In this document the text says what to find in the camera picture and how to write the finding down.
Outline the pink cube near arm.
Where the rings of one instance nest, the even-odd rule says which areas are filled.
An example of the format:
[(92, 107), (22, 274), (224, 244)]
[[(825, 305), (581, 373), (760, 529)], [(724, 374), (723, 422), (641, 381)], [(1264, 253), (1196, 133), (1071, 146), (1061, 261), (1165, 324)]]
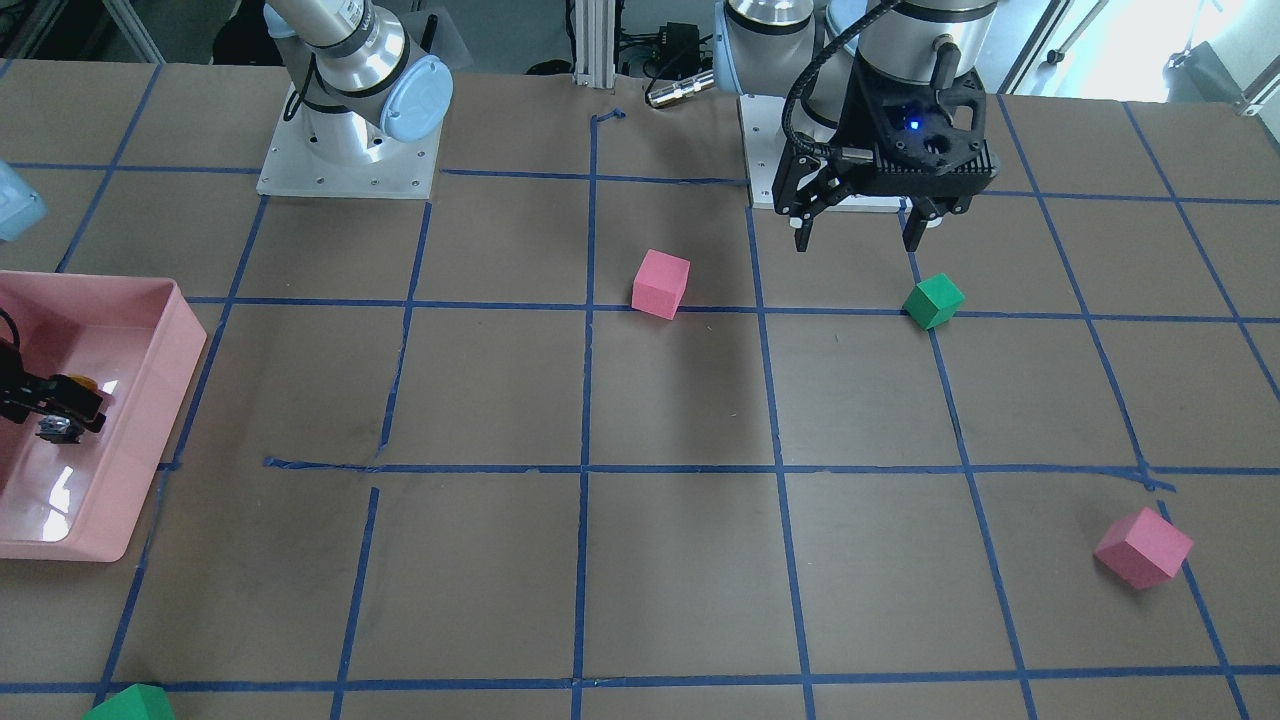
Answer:
[(691, 263), (657, 249), (649, 249), (634, 277), (630, 307), (673, 320), (687, 288)]

